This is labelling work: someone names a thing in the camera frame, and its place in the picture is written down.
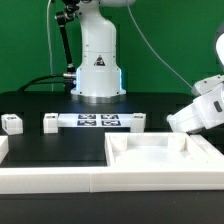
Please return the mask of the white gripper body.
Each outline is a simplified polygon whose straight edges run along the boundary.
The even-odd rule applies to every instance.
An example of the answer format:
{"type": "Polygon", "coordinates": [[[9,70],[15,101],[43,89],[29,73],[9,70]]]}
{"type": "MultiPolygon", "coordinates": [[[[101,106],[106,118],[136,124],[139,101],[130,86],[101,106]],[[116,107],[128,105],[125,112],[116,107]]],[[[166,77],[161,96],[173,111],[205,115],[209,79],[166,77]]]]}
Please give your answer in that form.
{"type": "Polygon", "coordinates": [[[197,133],[224,124],[224,83],[199,96],[187,107],[173,115],[173,132],[197,133]]]}

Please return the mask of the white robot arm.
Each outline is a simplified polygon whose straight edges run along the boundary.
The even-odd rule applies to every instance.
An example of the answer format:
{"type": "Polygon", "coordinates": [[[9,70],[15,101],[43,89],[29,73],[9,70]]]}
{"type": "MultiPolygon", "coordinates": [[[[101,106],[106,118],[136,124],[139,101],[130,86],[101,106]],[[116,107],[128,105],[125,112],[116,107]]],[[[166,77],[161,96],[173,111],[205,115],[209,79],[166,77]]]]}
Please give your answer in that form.
{"type": "MultiPolygon", "coordinates": [[[[126,97],[116,63],[116,28],[99,12],[103,7],[130,7],[136,0],[81,0],[82,63],[75,72],[72,97],[88,103],[112,103],[126,97]]],[[[197,132],[224,124],[224,75],[200,80],[192,87],[193,102],[167,116],[174,132],[197,132]]]]}

